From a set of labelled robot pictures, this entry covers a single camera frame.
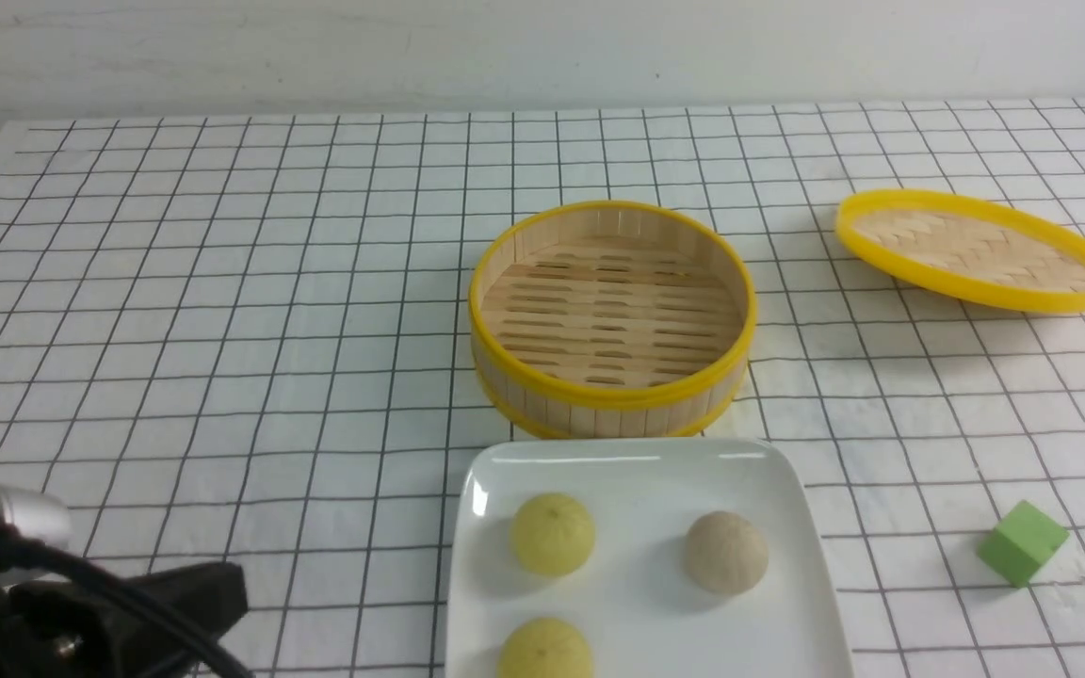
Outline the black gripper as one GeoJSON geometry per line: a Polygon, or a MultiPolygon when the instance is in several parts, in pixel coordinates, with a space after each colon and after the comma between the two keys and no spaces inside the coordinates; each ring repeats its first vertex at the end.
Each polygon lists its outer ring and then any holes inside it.
{"type": "MultiPolygon", "coordinates": [[[[244,568],[216,561],[129,576],[126,583],[214,640],[248,613],[244,568]]],[[[184,644],[71,584],[0,589],[0,677],[164,677],[184,644]]]]}

